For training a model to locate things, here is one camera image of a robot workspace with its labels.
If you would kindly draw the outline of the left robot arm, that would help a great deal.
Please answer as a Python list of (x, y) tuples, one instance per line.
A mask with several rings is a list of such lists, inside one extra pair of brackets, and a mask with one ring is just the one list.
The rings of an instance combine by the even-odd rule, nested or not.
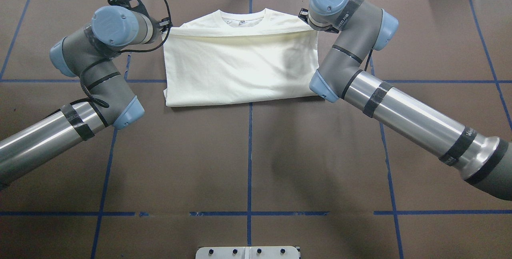
[(101, 130), (120, 130), (140, 119), (144, 108), (113, 59), (127, 46), (154, 42), (168, 22), (153, 19), (140, 6), (103, 6), (84, 27), (57, 42), (51, 62), (63, 75), (79, 79), (85, 97), (2, 140), (1, 189)]

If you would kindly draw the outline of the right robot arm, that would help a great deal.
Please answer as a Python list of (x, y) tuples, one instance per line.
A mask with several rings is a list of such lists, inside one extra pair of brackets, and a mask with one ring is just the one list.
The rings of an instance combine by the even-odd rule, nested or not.
[(511, 200), (510, 142), (481, 135), (360, 68), (370, 51), (380, 51), (395, 35), (394, 16), (366, 0), (309, 0), (301, 15), (314, 30), (338, 33), (311, 91), (329, 102), (347, 101), (457, 169), (468, 184)]

